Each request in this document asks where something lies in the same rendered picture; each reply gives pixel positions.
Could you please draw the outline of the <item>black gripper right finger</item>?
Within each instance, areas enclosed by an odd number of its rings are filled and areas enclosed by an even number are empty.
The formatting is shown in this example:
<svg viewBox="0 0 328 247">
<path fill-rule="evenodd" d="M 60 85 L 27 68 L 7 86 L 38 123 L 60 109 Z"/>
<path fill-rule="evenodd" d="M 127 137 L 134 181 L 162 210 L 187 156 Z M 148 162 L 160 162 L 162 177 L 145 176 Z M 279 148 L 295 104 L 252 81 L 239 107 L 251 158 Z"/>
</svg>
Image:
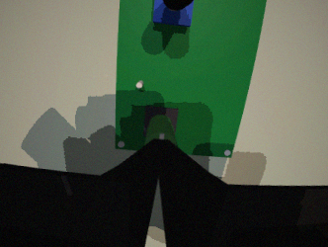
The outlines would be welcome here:
<svg viewBox="0 0 328 247">
<path fill-rule="evenodd" d="M 167 247 L 225 247 L 241 227 L 328 222 L 328 185 L 227 185 L 169 139 L 159 185 Z"/>
</svg>

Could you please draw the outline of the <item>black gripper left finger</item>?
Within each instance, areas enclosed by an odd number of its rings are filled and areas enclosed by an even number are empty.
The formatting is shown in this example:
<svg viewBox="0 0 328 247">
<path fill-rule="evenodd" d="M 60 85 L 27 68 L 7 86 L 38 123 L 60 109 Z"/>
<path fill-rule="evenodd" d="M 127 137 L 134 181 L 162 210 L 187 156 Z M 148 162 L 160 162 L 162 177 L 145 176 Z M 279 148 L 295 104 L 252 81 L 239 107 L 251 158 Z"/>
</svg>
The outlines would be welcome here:
<svg viewBox="0 0 328 247">
<path fill-rule="evenodd" d="M 0 163 L 0 227 L 144 247 L 160 156 L 161 139 L 153 138 L 103 175 Z"/>
</svg>

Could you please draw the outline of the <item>green circuit board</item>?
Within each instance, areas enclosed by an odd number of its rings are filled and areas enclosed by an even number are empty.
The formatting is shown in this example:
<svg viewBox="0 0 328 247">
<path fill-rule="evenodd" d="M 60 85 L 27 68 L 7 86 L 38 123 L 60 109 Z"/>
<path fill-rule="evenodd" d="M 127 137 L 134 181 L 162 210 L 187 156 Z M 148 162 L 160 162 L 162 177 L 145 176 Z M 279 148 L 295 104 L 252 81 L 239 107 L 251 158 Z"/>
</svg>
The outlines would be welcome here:
<svg viewBox="0 0 328 247">
<path fill-rule="evenodd" d="M 267 0 L 120 0 L 117 150 L 232 158 Z M 153 24 L 152 24 L 153 23 Z"/>
</svg>

